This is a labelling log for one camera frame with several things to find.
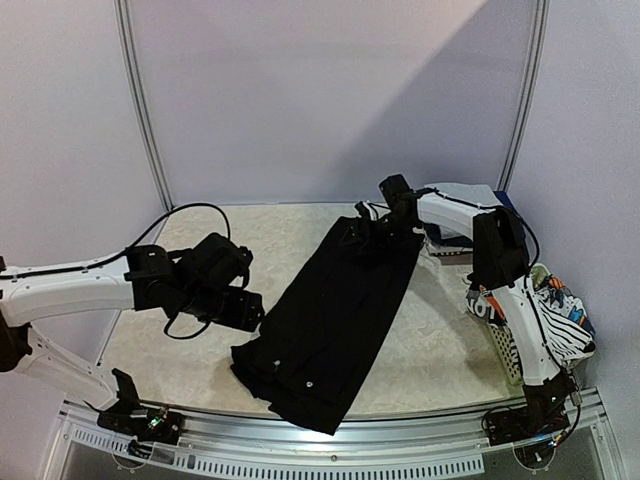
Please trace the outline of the grey tank top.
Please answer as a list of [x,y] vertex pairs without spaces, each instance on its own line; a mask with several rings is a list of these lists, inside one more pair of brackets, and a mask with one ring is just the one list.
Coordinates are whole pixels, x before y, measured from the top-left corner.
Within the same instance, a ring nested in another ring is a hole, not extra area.
[[502,202],[488,185],[442,182],[427,184],[426,187],[435,189],[447,198],[463,201],[476,207],[502,206]]

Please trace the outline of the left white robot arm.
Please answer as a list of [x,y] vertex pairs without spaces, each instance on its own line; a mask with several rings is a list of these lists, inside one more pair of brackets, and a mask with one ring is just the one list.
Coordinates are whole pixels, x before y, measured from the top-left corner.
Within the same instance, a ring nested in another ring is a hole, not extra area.
[[193,248],[126,248],[111,257],[45,269],[1,268],[1,370],[48,382],[84,401],[128,434],[148,426],[130,375],[93,366],[54,345],[34,324],[101,310],[161,310],[204,326],[253,332],[264,317],[262,297],[248,291],[252,252],[212,233]]

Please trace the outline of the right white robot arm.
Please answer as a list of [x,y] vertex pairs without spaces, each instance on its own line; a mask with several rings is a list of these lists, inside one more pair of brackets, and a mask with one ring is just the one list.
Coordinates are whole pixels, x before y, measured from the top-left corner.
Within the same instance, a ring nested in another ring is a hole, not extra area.
[[541,308],[521,231],[526,224],[495,196],[485,204],[432,187],[393,190],[381,185],[380,190],[389,209],[377,221],[383,232],[437,224],[472,240],[471,280],[492,295],[496,309],[504,314],[521,362],[529,405],[518,412],[517,427],[524,435],[539,435],[554,422],[555,405],[576,390],[568,365],[583,357],[592,337]]

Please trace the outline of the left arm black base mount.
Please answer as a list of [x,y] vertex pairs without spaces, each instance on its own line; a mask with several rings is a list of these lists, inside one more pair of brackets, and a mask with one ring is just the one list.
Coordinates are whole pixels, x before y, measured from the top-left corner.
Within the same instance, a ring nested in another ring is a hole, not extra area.
[[98,414],[97,425],[105,430],[134,437],[138,442],[177,445],[185,416],[167,406],[144,407],[132,377],[114,368],[116,403]]

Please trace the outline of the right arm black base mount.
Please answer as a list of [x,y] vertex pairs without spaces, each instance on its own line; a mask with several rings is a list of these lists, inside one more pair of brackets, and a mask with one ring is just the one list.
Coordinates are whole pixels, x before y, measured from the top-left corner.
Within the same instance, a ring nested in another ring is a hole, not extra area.
[[572,376],[558,375],[543,385],[523,384],[523,407],[497,407],[481,419],[491,446],[552,435],[551,448],[562,444],[581,419],[580,388]]

